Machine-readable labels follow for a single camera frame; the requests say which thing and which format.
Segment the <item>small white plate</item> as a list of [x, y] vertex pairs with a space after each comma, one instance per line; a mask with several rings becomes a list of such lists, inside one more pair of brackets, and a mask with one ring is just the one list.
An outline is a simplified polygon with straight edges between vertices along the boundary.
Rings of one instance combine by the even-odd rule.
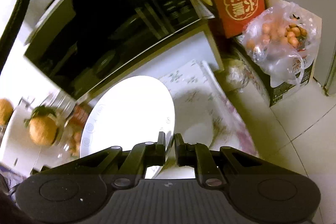
[[175, 108], [168, 88], [150, 76], [134, 76], [110, 88], [96, 103], [81, 136], [80, 157], [120, 146], [156, 142], [165, 133], [165, 154], [173, 145]]

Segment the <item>floral tablecloth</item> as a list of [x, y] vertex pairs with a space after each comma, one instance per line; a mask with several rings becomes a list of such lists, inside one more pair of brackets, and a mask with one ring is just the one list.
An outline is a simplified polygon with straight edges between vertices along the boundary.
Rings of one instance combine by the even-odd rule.
[[205, 61], [191, 60], [159, 80], [174, 101], [174, 132], [186, 143], [202, 143], [214, 151], [230, 146], [259, 157], [244, 121]]

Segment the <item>glass jar of tangerines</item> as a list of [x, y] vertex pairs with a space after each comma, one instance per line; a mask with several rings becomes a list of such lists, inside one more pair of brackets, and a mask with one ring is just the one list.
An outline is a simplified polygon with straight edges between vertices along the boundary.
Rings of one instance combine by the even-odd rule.
[[63, 91], [48, 95], [42, 105], [55, 111], [58, 125], [55, 142], [48, 150], [54, 153], [58, 160], [77, 159], [84, 126], [88, 119], [87, 109], [77, 105], [76, 101]]

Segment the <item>cardboard box under bag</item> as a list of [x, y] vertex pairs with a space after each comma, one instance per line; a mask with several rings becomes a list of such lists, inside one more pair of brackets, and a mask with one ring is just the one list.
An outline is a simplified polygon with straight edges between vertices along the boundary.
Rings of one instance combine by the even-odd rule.
[[236, 38], [270, 106], [309, 83], [321, 31], [314, 13], [294, 2], [266, 0], [266, 10]]

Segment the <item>large orange pomelo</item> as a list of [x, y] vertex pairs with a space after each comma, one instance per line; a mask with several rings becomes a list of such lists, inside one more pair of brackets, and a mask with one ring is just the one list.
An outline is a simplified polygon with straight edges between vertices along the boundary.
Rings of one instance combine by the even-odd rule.
[[41, 105], [34, 108], [30, 118], [24, 120], [30, 138], [36, 145], [52, 146], [54, 144], [59, 128], [57, 117], [53, 108]]

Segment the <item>white air fryer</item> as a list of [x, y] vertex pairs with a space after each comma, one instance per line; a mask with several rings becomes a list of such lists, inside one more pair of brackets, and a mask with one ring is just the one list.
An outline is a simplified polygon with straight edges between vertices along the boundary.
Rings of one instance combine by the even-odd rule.
[[30, 138], [24, 120], [30, 117], [32, 109], [21, 100], [7, 124], [1, 142], [1, 164], [23, 176], [31, 171], [41, 171], [44, 166], [53, 168], [70, 161], [70, 154], [58, 146], [36, 145]]

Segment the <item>plastic bag of tangerines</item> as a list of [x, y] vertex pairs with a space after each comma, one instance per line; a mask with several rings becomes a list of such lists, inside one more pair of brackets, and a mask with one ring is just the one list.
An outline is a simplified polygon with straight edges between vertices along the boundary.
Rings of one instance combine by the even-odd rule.
[[298, 85], [317, 57], [321, 27], [321, 18], [298, 4], [278, 3], [248, 23], [239, 42], [265, 74]]

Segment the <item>black microwave oven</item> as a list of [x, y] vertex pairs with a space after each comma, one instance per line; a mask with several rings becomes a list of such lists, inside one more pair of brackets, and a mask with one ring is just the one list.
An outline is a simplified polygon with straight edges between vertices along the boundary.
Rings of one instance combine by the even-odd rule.
[[153, 75], [190, 59], [222, 69], [212, 17], [199, 0], [53, 0], [25, 58], [78, 103], [89, 102], [143, 65]]

